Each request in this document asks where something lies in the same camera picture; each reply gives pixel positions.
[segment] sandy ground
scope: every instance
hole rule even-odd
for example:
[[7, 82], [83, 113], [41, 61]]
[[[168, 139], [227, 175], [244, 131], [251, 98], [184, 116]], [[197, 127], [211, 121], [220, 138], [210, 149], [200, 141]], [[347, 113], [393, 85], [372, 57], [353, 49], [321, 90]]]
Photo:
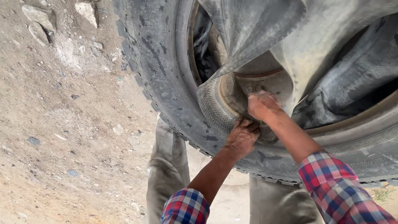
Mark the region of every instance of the sandy ground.
[[[121, 67], [111, 1], [95, 2], [98, 28], [74, 2], [25, 1], [0, 0], [0, 222], [143, 223], [157, 114]], [[55, 12], [49, 46], [24, 4]], [[193, 178], [210, 158], [187, 148]], [[248, 223], [248, 179], [231, 172], [208, 223]], [[397, 192], [380, 204], [397, 218]]]

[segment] leg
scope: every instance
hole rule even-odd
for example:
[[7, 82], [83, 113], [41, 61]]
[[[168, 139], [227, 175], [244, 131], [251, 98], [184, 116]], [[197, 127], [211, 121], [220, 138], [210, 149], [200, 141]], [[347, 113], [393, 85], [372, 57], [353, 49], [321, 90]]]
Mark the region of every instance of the leg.
[[250, 224], [321, 224], [312, 198], [300, 187], [250, 177]]
[[159, 224], [166, 200], [190, 183], [185, 141], [159, 116], [148, 170], [146, 223]]

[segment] black rubber tire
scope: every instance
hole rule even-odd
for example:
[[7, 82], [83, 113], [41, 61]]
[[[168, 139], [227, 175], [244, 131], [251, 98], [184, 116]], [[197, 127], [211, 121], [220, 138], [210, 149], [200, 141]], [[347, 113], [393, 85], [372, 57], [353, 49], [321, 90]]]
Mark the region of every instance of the black rubber tire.
[[[206, 122], [192, 88], [184, 80], [184, 75], [191, 75], [185, 43], [193, 0], [113, 0], [113, 3], [120, 17], [116, 25], [119, 35], [124, 37], [124, 54], [131, 70], [138, 73], [136, 80], [144, 88], [144, 95], [152, 100], [154, 110], [161, 112], [172, 130], [203, 154], [214, 156], [224, 145], [226, 136]], [[398, 138], [389, 135], [398, 132], [397, 114], [389, 123], [379, 122], [378, 133], [369, 131], [368, 138], [344, 145], [357, 150], [336, 155], [350, 164], [368, 187], [378, 186], [380, 181], [398, 184]], [[255, 150], [240, 160], [236, 168], [267, 181], [301, 185], [298, 167], [289, 155]]]

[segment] hand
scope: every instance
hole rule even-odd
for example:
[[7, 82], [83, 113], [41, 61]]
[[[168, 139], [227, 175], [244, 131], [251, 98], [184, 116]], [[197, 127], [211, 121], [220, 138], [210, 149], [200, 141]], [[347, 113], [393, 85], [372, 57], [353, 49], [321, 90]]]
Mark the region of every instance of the hand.
[[254, 150], [254, 142], [260, 136], [259, 124], [243, 117], [239, 117], [234, 128], [226, 139], [224, 150], [236, 156], [237, 160], [247, 156]]
[[272, 93], [260, 90], [249, 94], [248, 112], [255, 119], [264, 121], [269, 113], [275, 114], [283, 110]]

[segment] rolled-up sleeve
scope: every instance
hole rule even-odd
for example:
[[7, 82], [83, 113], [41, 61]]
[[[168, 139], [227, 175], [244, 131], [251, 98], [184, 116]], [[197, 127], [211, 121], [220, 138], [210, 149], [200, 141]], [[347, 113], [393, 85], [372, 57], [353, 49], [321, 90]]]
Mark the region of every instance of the rolled-up sleeve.
[[164, 204], [161, 224], [204, 224], [209, 217], [210, 206], [203, 194], [191, 188], [183, 188]]
[[352, 169], [331, 154], [308, 156], [299, 175], [326, 223], [397, 223], [374, 202]]

